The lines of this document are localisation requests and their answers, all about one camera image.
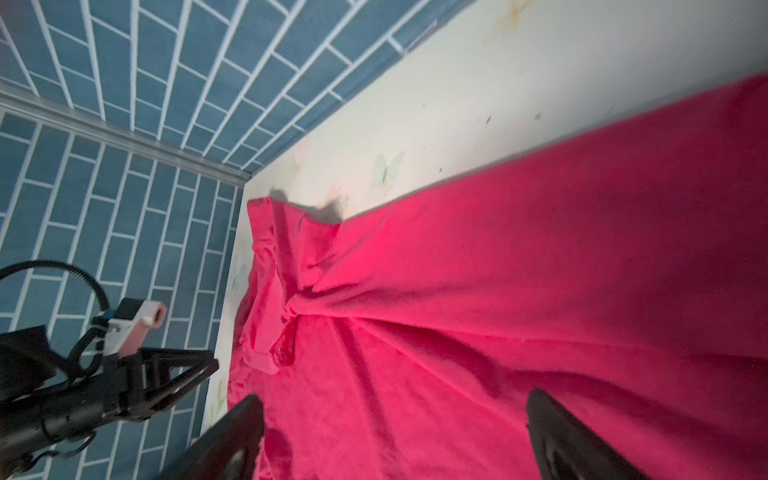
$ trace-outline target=blue tile wall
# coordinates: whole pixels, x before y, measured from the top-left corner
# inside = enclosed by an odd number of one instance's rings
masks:
[[[171,308],[145,346],[215,347],[242,189],[2,109],[0,165],[0,266],[74,263],[103,283],[112,305],[135,296]],[[0,332],[46,325],[62,355],[97,308],[83,282],[58,270],[26,270],[0,283]],[[16,476],[151,480],[200,434],[206,394],[207,383],[149,422],[106,425],[76,457],[47,458]]]
[[[0,82],[256,173],[472,2],[0,2]]]

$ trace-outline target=white table surface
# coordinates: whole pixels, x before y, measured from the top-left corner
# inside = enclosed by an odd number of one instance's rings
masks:
[[[349,218],[768,69],[764,0],[479,0],[245,186],[203,429],[226,413],[253,261],[245,203]]]

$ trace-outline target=red towel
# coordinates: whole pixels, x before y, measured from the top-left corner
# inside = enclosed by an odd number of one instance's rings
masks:
[[[341,225],[248,214],[257,478],[538,478],[534,387],[651,478],[765,478],[768,75]]]

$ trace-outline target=black cable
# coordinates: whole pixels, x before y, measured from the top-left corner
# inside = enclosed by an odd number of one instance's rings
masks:
[[[99,309],[102,312],[109,310],[109,300],[107,294],[101,285],[96,281],[90,273],[86,272],[82,268],[70,265],[66,262],[60,262],[58,260],[27,260],[26,262],[14,263],[13,265],[4,266],[0,269],[0,281],[7,276],[11,276],[14,273],[21,272],[29,268],[58,268],[60,270],[66,270],[69,273],[83,279],[88,286],[96,293],[96,299],[98,300]]]

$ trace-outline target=blue tile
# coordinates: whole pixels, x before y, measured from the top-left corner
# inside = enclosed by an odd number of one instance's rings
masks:
[[[80,472],[80,480],[106,480],[108,469],[109,462],[88,465],[83,467]]]
[[[339,57],[325,50],[291,87],[288,95],[306,105],[345,69],[346,64]]]
[[[54,128],[43,127],[35,145],[35,152],[29,161],[26,177],[30,180],[53,184],[67,147],[67,139],[69,134]]]
[[[179,185],[189,188],[197,188],[197,175],[186,170],[179,170]]]
[[[83,75],[93,78],[94,74],[91,70],[91,53],[88,51],[88,47],[77,43],[71,38],[60,35],[55,31],[51,32],[51,39],[53,40],[56,55],[58,56],[58,61],[61,66],[71,68],[74,71],[78,71]]]
[[[170,465],[187,448],[187,435],[189,434],[192,412],[174,415],[170,424],[168,447],[165,449],[165,464]]]
[[[232,200],[232,196],[234,194],[235,194],[235,187],[233,187],[232,185],[219,183],[219,193],[216,194],[217,197],[226,198],[227,200]]]
[[[165,440],[165,431],[163,431],[163,440]],[[136,474],[136,480],[153,480],[156,478],[160,474],[162,459],[162,450],[142,453],[141,460],[139,461],[139,469]]]
[[[203,107],[200,109],[200,113],[197,114],[197,123],[203,125],[204,127],[216,130],[218,129],[219,125],[221,125],[221,121],[224,119],[224,115],[226,114],[221,110],[217,110],[210,105],[203,104]]]
[[[252,71],[283,23],[283,14],[266,2],[250,2],[232,37],[226,57]]]
[[[243,201],[243,189],[238,188],[237,189],[237,195],[235,196],[235,208],[234,212],[232,212],[232,223],[230,223],[230,227],[234,228],[237,227],[237,217],[240,215],[240,203]]]
[[[165,215],[145,212],[134,256],[131,278],[125,288],[125,296],[147,298],[152,284],[152,270],[160,251]]]
[[[170,415],[170,412],[160,412],[152,415],[147,420],[147,434],[144,436],[144,447],[146,449],[165,445],[165,434],[168,431]]]
[[[152,160],[141,155],[133,155],[131,157],[131,164],[128,165],[128,170],[137,174],[152,175],[153,166],[154,162]]]
[[[349,60],[357,60],[415,4],[416,0],[371,0],[333,39],[333,46]]]
[[[197,186],[197,199],[194,202],[194,211],[192,218],[208,221],[210,212],[214,208],[214,197],[216,196],[216,181],[210,178],[201,178]]]
[[[14,2],[13,8],[3,8],[2,19],[11,37],[17,39],[16,48],[27,69],[44,77],[58,78],[31,2]]]
[[[98,98],[96,97],[96,84],[94,81],[66,70],[62,74],[64,75],[64,81],[67,83],[72,103],[87,108],[90,111],[98,112]]]
[[[301,130],[294,127],[289,128],[273,144],[262,150],[256,161],[262,165],[267,165],[272,160],[278,158],[284,151],[288,150],[302,135],[304,133]]]
[[[128,271],[128,261],[131,259],[134,241],[130,238],[112,237],[104,257],[104,267],[101,278],[105,282],[123,282]]]
[[[245,97],[266,107],[283,90],[294,73],[291,67],[270,56],[259,76],[256,77],[246,92]]]
[[[409,47],[429,26],[444,25],[472,0],[432,0],[406,22],[393,36],[403,47]]]
[[[171,245],[163,245],[160,254],[160,262],[157,264],[157,275],[154,284],[157,286],[176,285],[176,273],[179,269],[179,259],[181,258],[181,248]]]
[[[232,112],[232,116],[224,125],[214,144],[225,150],[232,149],[248,129],[251,128],[253,123],[256,122],[261,112],[261,110],[253,105],[241,101],[234,112]]]
[[[234,153],[230,156],[229,160],[227,160],[227,163],[232,163],[238,167],[242,167],[248,163],[248,160],[255,157],[256,153],[257,152],[253,148],[240,145],[237,150],[235,150]]]
[[[117,422],[109,423],[96,430],[98,442],[93,442],[88,446],[88,451],[85,454],[86,462],[109,458],[112,453],[112,444],[114,443],[114,436],[117,433],[117,430]]]
[[[146,8],[149,12],[177,27],[183,3],[184,0],[162,0],[162,2],[157,0],[141,0],[141,7]]]
[[[219,283],[219,266],[221,265],[222,253],[206,253],[203,262],[203,273],[200,275],[200,290],[215,290]]]
[[[245,85],[246,77],[243,73],[223,63],[216,73],[213,84],[210,86],[206,101],[229,110],[234,103],[240,89]]]
[[[207,5],[227,18],[232,18],[232,14],[237,6],[237,0],[203,0]]]
[[[369,83],[376,80],[387,68],[400,59],[400,54],[388,43],[374,51],[358,68],[352,71],[333,90],[346,99],[354,97]]]
[[[192,4],[187,32],[190,33],[184,36],[179,61],[208,76],[216,60],[219,45],[227,33],[227,26],[202,7]]]
[[[139,15],[138,66],[140,69],[156,77],[168,78],[175,42],[175,33],[146,15]]]
[[[0,248],[0,265],[32,258],[35,241],[45,217],[51,189],[37,185],[22,185],[11,219],[5,219],[8,232]]]
[[[105,101],[131,107],[131,41],[94,24],[96,59]]]
[[[140,71],[136,72],[136,97],[162,107],[165,99],[165,84]]]
[[[296,125],[307,131],[312,130],[317,125],[320,125],[336,109],[341,107],[341,105],[340,101],[336,100],[331,94],[328,94],[297,120]]]
[[[107,198],[118,198],[120,183],[123,180],[127,152],[113,147],[106,147],[101,157],[101,164],[96,173],[93,195]]]
[[[174,202],[170,207],[168,227],[165,230],[165,241],[183,243],[187,234],[187,221],[192,211],[193,193],[188,190],[176,189]]]
[[[91,15],[125,33],[131,33],[131,0],[90,0]]]
[[[53,204],[51,221],[70,225],[78,224],[93,170],[93,164],[69,157]]]
[[[29,86],[22,67],[16,61],[11,47],[0,44],[0,76]]]
[[[27,120],[26,118],[5,114],[2,124],[0,124],[0,131],[30,140],[35,132],[35,125],[34,121]]]
[[[211,293],[198,293],[187,347],[205,348],[208,344],[208,326],[210,325],[211,313],[213,311],[214,295]]]
[[[174,87],[170,92],[165,124],[180,131],[187,131],[197,101],[203,93],[205,80],[179,68],[176,70]]]
[[[35,76],[32,76],[31,78],[41,97],[46,100],[54,101],[60,105],[64,105],[65,107],[67,106],[67,98],[64,96],[64,91],[61,89],[59,83]]]
[[[109,105],[104,106],[104,116],[108,122],[120,125],[123,128],[131,128],[131,114],[126,111],[122,111],[119,108],[111,107]]]
[[[72,142],[71,153],[96,160],[98,157],[99,143],[83,137],[75,137]]]
[[[346,0],[310,0],[277,45],[277,53],[301,67],[347,10]]]
[[[187,146],[199,151],[205,151],[205,148],[208,146],[210,139],[213,138],[213,136],[214,134],[208,130],[203,130],[200,127],[192,127],[190,136],[187,139]]]
[[[214,332],[218,333],[219,330],[219,324],[214,323],[211,325],[211,333]],[[192,438],[196,438],[200,436],[200,428],[203,425],[203,413],[205,412],[205,399],[208,395],[208,380],[206,379],[205,382],[200,384],[200,394],[197,396],[197,409],[194,411],[194,420],[192,423]]]
[[[157,128],[160,127],[160,114],[161,111],[159,109],[137,101],[136,117],[134,119],[136,128],[156,134]]]
[[[72,246],[72,239],[74,239],[74,230],[49,225],[45,229],[45,236],[43,237],[43,243],[40,245],[38,258],[60,260],[62,262],[67,261],[69,249]],[[35,273],[52,276],[62,276],[63,274],[62,270],[58,269],[35,269]]]
[[[123,422],[118,439],[117,455],[112,463],[110,480],[131,480],[139,456],[141,433],[144,426],[141,423]]]
[[[85,37],[83,13],[78,0],[40,0],[45,22],[81,40]]]
[[[232,247],[234,245],[235,236],[230,235],[227,241],[227,252],[224,254],[224,265],[221,268],[221,277],[219,278],[219,292],[220,295],[216,297],[216,305],[214,306],[214,319],[221,318],[221,308],[224,304],[223,293],[227,291],[227,281],[230,276],[230,261],[232,260]]]
[[[203,250],[205,249],[205,236],[208,226],[202,223],[191,222],[187,235],[187,249],[181,261],[181,273],[176,287],[176,298],[171,310],[174,318],[189,318],[192,314],[192,301],[194,300],[197,274],[203,263]]]
[[[299,105],[281,98],[272,111],[259,123],[259,126],[276,134],[281,128],[288,125],[300,111]]]
[[[118,215],[114,218],[114,232],[128,235],[136,233],[144,195],[147,193],[147,183],[146,178],[135,175],[125,177]]]
[[[181,141],[184,136],[167,128],[163,129],[163,134],[160,136],[160,141],[171,147],[181,148]]]
[[[227,155],[229,155],[229,154],[230,154],[230,152],[228,152],[228,151],[226,151],[224,149],[221,149],[221,148],[217,147],[216,145],[212,145],[210,147],[210,150],[208,151],[208,153],[205,154],[205,158],[207,158],[208,160],[212,160],[212,161],[223,162],[224,159],[227,158]]]
[[[178,322],[170,320],[168,321],[168,333],[165,337],[165,345],[163,345],[164,348],[167,349],[183,349],[184,343],[187,340],[187,331],[189,330],[190,324],[188,321],[184,322]]]
[[[210,237],[208,239],[208,248],[210,250],[224,250],[224,243],[227,241],[227,231],[230,225],[231,205],[223,200],[216,201],[214,220],[210,225]]]
[[[174,190],[176,168],[166,164],[157,164],[152,180],[152,188],[149,193],[147,207],[166,210],[170,201],[170,194]]]
[[[88,203],[88,211],[85,214],[72,263],[91,275],[95,275],[98,269],[101,255],[94,255],[94,252],[101,253],[104,249],[112,209],[112,204],[101,200],[91,199]],[[69,276],[58,312],[62,315],[84,315],[88,310],[88,299],[91,298],[91,294],[91,289],[85,282]]]

